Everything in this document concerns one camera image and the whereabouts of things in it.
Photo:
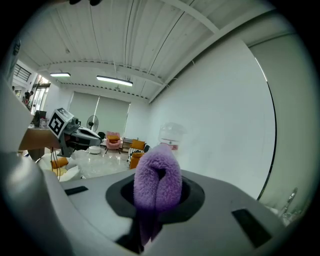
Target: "faucet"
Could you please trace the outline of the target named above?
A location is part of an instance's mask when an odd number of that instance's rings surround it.
[[[279,211],[278,213],[278,217],[281,218],[288,210],[292,200],[295,198],[296,194],[297,194],[298,188],[295,187],[294,190],[292,191],[291,195],[289,196],[288,200],[286,201],[286,204],[284,205],[284,207]]]

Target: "standing fan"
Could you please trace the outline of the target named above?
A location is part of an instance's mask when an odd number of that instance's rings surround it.
[[[96,130],[98,129],[98,125],[99,120],[98,117],[96,117],[95,115],[90,116],[88,118],[88,121],[86,122],[86,127],[93,132],[96,132]]]

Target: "purple fuzzy toy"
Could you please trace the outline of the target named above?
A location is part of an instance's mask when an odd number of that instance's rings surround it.
[[[182,190],[179,164],[166,144],[141,157],[134,175],[133,198],[144,246],[157,233],[159,213],[177,206]]]

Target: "glossy floor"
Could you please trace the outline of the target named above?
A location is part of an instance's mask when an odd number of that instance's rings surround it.
[[[100,148],[100,154],[79,150],[75,151],[71,157],[76,160],[81,175],[87,179],[129,170],[128,153],[119,154],[117,150],[105,152],[103,147]]]

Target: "pink chair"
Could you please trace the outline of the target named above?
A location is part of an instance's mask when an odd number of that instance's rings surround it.
[[[121,139],[119,139],[116,143],[110,143],[109,139],[108,139],[108,135],[114,135],[114,136],[118,136],[120,138],[120,133],[119,132],[112,132],[112,131],[107,131],[106,132],[106,152],[108,152],[108,150],[118,150],[119,154],[120,153],[120,143],[121,143]]]

